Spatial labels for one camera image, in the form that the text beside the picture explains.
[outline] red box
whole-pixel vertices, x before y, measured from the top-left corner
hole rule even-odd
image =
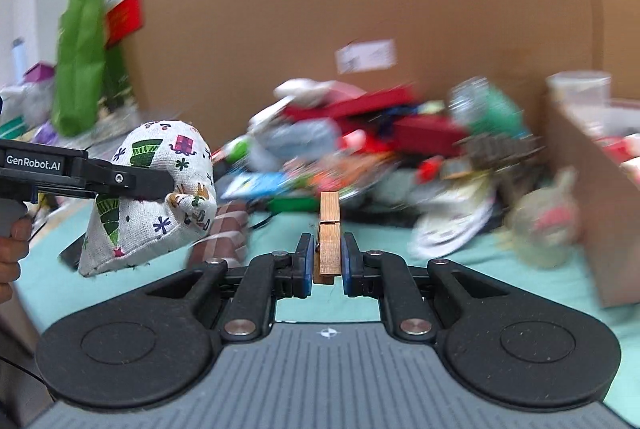
[[[397,151],[430,156],[459,156],[454,144],[468,136],[468,131],[448,117],[412,115],[394,124],[393,144]]]
[[[392,108],[394,106],[405,106],[407,104],[414,103],[415,98],[411,85],[404,85],[396,86],[389,90],[371,92],[355,99],[336,102],[335,104],[329,104],[322,108],[306,110],[304,108],[298,108],[297,106],[290,105],[285,108],[284,114],[296,122],[299,120],[324,119],[325,117],[328,117],[336,120],[336,122],[340,124],[343,133],[349,133],[352,132],[353,129],[345,132],[342,125],[343,123],[338,119],[368,114]]]

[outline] pile of objects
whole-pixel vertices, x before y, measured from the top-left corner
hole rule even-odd
[[[221,202],[316,212],[321,192],[338,192],[346,220],[412,227],[410,254],[431,259],[500,227],[545,176],[540,139],[485,78],[455,86],[448,102],[419,102],[410,85],[364,92],[307,79],[274,96],[245,135],[212,155]],[[530,238],[535,222],[524,225]]]

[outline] black circular pad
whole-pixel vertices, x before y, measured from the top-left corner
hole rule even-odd
[[[80,346],[96,362],[123,365],[143,359],[154,349],[157,338],[142,324],[107,323],[88,332]]]
[[[500,334],[500,343],[511,356],[534,364],[559,361],[575,348],[571,333],[561,326],[542,321],[507,326]]]
[[[56,397],[131,409],[180,393],[207,369],[210,335],[188,305],[136,294],[65,317],[44,333],[36,361]]]
[[[444,354],[480,395],[534,409],[602,400],[620,362],[618,340],[606,325],[521,290],[470,298]]]

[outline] cardboard wall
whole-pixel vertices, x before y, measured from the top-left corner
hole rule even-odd
[[[338,78],[335,51],[388,38],[395,67],[340,78],[366,89],[414,82],[426,99],[485,74],[539,130],[545,77],[593,65],[593,2],[143,0],[145,26],[124,47],[142,108],[193,122],[212,146],[244,132],[279,83]]]
[[[640,6],[638,0],[596,0],[597,28],[601,30],[600,57],[596,67],[612,74],[614,97],[640,99],[638,45]]]

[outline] plastic cup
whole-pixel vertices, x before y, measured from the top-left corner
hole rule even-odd
[[[591,136],[605,134],[611,74],[593,70],[559,72],[546,79],[554,101]]]

